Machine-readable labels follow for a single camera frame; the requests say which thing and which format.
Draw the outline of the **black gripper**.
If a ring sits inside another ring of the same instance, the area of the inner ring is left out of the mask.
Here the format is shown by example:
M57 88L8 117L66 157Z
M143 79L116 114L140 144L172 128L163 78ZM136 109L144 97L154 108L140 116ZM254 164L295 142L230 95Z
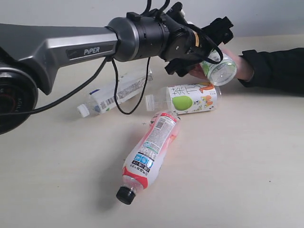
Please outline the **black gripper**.
M163 51L163 60L169 62L165 67L168 75L176 73L184 77L208 57L214 49L212 41L216 45L227 44L234 37L231 31L234 25L228 17L216 18L202 29L168 14L163 18L170 32Z

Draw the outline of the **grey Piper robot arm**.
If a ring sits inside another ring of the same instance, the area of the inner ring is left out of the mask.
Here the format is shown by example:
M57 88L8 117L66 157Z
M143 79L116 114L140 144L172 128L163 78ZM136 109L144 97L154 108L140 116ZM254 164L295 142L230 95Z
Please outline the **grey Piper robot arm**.
M232 22L217 18L199 28L180 9L146 9L112 19L105 27L1 24L0 132L7 133L32 114L38 92L51 93L60 68L102 58L128 62L160 57L168 74L185 76L195 64L233 38Z

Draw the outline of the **black sleeved forearm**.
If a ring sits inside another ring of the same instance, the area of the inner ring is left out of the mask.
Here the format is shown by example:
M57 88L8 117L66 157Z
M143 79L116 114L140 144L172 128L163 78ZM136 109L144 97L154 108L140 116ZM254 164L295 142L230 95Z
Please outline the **black sleeved forearm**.
M275 52L243 51L240 56L253 69L249 79L240 80L245 87L276 89L304 95L304 49Z

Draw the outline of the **person's open hand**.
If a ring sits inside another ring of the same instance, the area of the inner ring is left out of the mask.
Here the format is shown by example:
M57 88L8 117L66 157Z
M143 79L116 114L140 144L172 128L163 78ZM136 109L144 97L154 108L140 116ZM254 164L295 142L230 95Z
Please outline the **person's open hand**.
M250 81L253 77L254 70L252 66L241 56L235 55L232 51L225 47L220 48L223 53L228 55L237 65L237 73L235 78L243 81ZM201 66L197 64L193 70L189 72L191 76L197 77L199 79L207 80Z

